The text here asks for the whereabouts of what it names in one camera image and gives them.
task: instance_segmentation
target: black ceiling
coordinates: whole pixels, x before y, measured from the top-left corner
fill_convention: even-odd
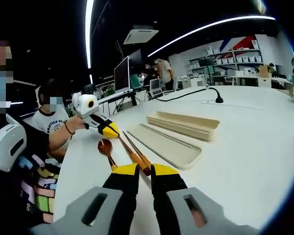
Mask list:
[[[92,69],[88,71],[85,51],[86,0],[24,0],[12,1],[6,6],[0,19],[0,38],[10,42],[14,79],[39,85],[46,78],[56,77],[62,80],[68,94],[90,83],[89,72],[94,82],[113,74],[114,67],[121,61],[116,40],[124,56],[139,48],[149,54],[200,26],[236,16],[259,14],[248,0],[95,0],[91,25]],[[151,25],[159,33],[146,44],[123,45],[135,24]],[[186,37],[156,55],[167,57],[227,37],[255,33],[275,35],[277,31],[275,22],[268,20],[226,23]],[[33,99],[32,95],[26,94],[32,94],[27,91],[34,88],[9,85],[9,98]]]

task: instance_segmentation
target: person in white shirt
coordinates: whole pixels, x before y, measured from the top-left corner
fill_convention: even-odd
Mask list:
[[[157,64],[158,76],[165,84],[166,90],[173,90],[173,78],[174,73],[173,70],[166,60],[156,59],[155,63]]]
[[[31,125],[40,131],[52,134],[69,119],[63,102],[59,101],[62,98],[55,79],[49,79],[39,88],[38,99],[41,107],[32,117]],[[69,140],[61,148],[49,152],[48,155],[62,162],[68,145]]]

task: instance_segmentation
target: wall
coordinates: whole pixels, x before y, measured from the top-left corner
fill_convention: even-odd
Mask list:
[[[282,65],[286,69],[286,75],[290,72],[291,64],[288,61],[291,61],[292,57],[290,55],[291,45],[289,44],[287,38],[284,34],[279,34],[278,39],[274,37],[268,37],[263,34],[256,34],[255,38],[257,39],[259,49],[261,51],[262,59],[265,64],[273,63],[275,65]],[[200,56],[207,55],[206,48],[212,46],[213,48],[220,48],[221,52],[229,51],[232,47],[249,47],[250,38],[247,40],[247,37],[238,37],[232,38],[230,40],[217,41],[205,45],[195,47],[193,49],[184,51],[179,54],[175,54],[169,57],[169,62],[176,76],[187,75],[187,65],[190,64],[189,59],[194,59]],[[245,55],[259,55],[258,52],[248,52]]]

